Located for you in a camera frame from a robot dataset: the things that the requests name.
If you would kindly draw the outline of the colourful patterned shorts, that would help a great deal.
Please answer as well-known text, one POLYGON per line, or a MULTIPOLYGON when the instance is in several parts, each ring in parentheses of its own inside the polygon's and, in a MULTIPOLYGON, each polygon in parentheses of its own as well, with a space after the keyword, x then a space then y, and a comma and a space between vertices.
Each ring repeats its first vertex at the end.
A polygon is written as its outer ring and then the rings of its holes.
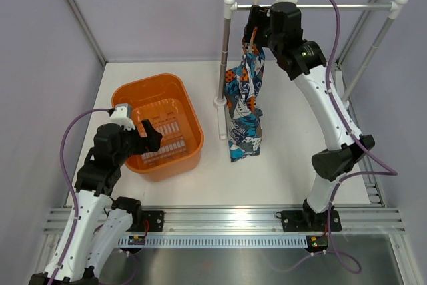
POLYGON ((236 162, 260 154, 262 142, 261 109, 256 99, 262 87, 265 54, 254 43, 248 52, 250 39, 242 41, 242 56, 238 66, 226 71, 225 89, 228 117, 230 160, 236 162))

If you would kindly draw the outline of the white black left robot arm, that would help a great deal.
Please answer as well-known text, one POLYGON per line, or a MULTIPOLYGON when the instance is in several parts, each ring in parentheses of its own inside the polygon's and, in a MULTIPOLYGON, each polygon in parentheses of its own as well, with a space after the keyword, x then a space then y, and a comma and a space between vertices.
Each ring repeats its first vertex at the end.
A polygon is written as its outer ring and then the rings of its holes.
POLYGON ((131 156, 160 149, 162 134, 147 119, 146 135, 116 123, 100 126, 73 190, 73 212, 51 261, 30 284, 98 284, 99 275, 119 239, 143 223, 141 202, 127 197, 112 200, 121 167, 131 156))

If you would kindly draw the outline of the wooden clothes hanger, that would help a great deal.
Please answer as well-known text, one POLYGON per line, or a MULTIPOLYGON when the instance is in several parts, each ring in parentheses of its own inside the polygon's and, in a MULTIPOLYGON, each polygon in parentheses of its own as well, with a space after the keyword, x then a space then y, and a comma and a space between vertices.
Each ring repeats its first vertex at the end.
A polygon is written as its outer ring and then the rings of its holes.
MULTIPOLYGON (((259 0, 253 0, 252 5, 258 5, 259 0)), ((249 42, 249 46, 248 46, 248 52, 249 53, 253 53, 254 52, 254 39, 256 37, 256 32, 257 32, 257 27, 254 27, 252 29, 252 33, 251 33, 251 37, 250 37, 250 42, 249 42)))

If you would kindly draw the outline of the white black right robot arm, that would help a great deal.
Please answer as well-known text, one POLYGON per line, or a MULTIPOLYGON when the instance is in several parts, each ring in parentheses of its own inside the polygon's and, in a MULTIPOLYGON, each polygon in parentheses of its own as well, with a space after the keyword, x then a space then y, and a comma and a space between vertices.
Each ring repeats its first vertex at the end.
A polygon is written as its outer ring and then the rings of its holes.
POLYGON ((244 39, 272 52, 279 68, 306 98, 322 130, 326 148, 311 158, 316 177, 310 195, 301 210, 289 216, 280 214, 285 231, 322 231, 331 216, 328 206, 334 185, 374 147, 374 138, 362 134, 345 110, 326 73, 327 62, 319 45, 303 38, 301 11, 296 4, 252 5, 244 39))

